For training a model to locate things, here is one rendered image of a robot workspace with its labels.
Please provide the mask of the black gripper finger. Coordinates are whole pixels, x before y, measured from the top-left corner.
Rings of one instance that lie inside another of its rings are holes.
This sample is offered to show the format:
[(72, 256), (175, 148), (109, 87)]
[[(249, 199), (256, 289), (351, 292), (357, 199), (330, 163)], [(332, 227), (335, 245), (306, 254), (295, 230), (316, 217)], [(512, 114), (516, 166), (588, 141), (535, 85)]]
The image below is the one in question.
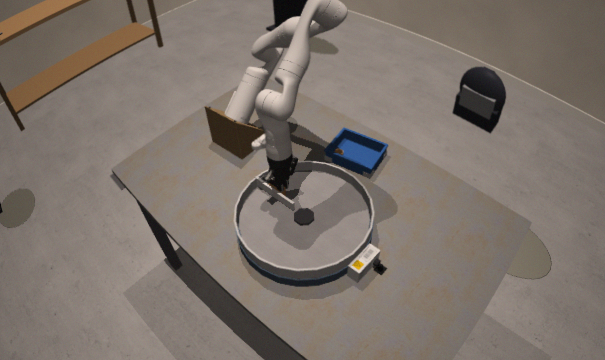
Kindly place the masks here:
[[(293, 175), (297, 162), (298, 162), (298, 158), (293, 156), (293, 160), (292, 160), (291, 164), (288, 165), (287, 167), (285, 167), (286, 173), (283, 174), (284, 175), (283, 184), (286, 189), (288, 188), (288, 185), (289, 185), (289, 176)], [(290, 171), (290, 167), (291, 167), (291, 171)]]
[[(283, 179), (284, 179), (284, 170), (280, 169), (279, 170), (279, 176), (277, 177), (275, 175), (272, 174), (272, 169), (270, 170), (269, 174), (263, 177), (264, 180), (266, 180), (267, 182), (269, 182), (270, 184), (272, 184), (273, 186), (277, 187), (277, 190), (279, 190), (280, 192), (284, 191), (284, 184), (283, 184)], [(274, 176), (275, 180), (273, 179), (272, 175)], [(273, 181), (274, 180), (274, 181)]]

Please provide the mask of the blue crate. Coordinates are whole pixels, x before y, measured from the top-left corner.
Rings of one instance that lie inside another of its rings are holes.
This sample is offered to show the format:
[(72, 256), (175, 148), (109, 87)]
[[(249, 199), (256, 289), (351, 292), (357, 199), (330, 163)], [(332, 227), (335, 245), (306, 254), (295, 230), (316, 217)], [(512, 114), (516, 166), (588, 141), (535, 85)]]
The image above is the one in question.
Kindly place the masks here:
[[(387, 155), (387, 147), (386, 143), (343, 128), (326, 147), (325, 160), (371, 178), (382, 159)], [(343, 149), (344, 156), (333, 152), (339, 148)]]

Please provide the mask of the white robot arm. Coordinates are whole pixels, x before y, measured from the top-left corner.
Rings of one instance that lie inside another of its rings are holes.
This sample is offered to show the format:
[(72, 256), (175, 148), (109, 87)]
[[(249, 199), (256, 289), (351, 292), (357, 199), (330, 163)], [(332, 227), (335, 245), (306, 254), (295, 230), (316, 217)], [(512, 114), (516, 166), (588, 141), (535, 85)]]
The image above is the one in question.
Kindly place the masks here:
[[(347, 13), (347, 7), (339, 0), (308, 0), (301, 16), (286, 20), (254, 43), (252, 55), (266, 64), (246, 69), (225, 111), (229, 118), (248, 124), (256, 109), (265, 135), (252, 142), (253, 150), (266, 146), (267, 156), (275, 161), (291, 156), (290, 128), (286, 120), (294, 111), (299, 84), (309, 66), (309, 38), (337, 27)], [(275, 75), (275, 80), (283, 86), (283, 93), (264, 90), (284, 48), (288, 51)]]

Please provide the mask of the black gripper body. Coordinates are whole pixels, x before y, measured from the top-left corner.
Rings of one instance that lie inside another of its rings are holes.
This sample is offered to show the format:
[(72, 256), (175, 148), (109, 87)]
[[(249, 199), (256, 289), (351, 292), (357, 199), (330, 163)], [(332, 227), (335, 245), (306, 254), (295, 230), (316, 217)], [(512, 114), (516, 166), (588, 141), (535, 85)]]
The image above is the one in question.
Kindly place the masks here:
[[(291, 162), (292, 162), (292, 160), (293, 160), (293, 155), (292, 154), (291, 154), (291, 156), (289, 158), (287, 158), (285, 160), (281, 160), (281, 161), (272, 160), (272, 159), (270, 159), (267, 156), (267, 161), (268, 161), (268, 164), (270, 166), (269, 167), (269, 172), (272, 169), (272, 174), (275, 175), (275, 176), (277, 176), (277, 177), (280, 177), (279, 176), (279, 170), (283, 169), (284, 173), (286, 173), (286, 168), (285, 167), (287, 167), (288, 165), (290, 165)], [(284, 167), (284, 168), (278, 168), (278, 167)]]

